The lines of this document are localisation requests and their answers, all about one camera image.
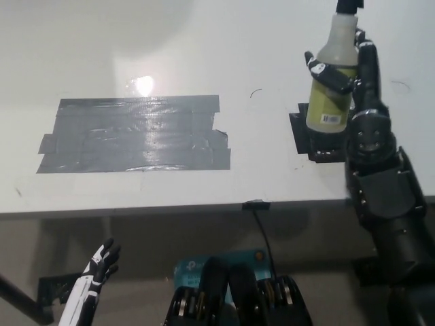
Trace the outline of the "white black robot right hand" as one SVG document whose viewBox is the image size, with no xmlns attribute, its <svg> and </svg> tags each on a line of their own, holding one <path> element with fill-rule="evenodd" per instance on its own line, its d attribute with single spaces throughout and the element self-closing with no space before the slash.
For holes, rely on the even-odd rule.
<svg viewBox="0 0 435 326">
<path fill-rule="evenodd" d="M 366 32 L 356 29 L 354 45 L 358 50 L 355 77 L 349 77 L 331 64 L 320 62 L 310 51 L 304 53 L 306 66 L 312 78 L 328 90 L 340 95 L 351 94 L 358 115 L 376 115 L 390 118 L 389 110 L 381 100 L 381 76 L 377 47 L 366 37 Z"/>
</svg>

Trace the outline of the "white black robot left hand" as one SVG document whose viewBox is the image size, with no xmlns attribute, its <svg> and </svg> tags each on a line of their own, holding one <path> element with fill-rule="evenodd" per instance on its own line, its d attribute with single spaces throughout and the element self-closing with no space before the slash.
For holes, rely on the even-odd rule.
<svg viewBox="0 0 435 326">
<path fill-rule="evenodd" d="M 60 326 L 92 325 L 103 285 L 118 271 L 120 245 L 107 239 L 94 253 L 76 280 L 60 317 Z"/>
</svg>

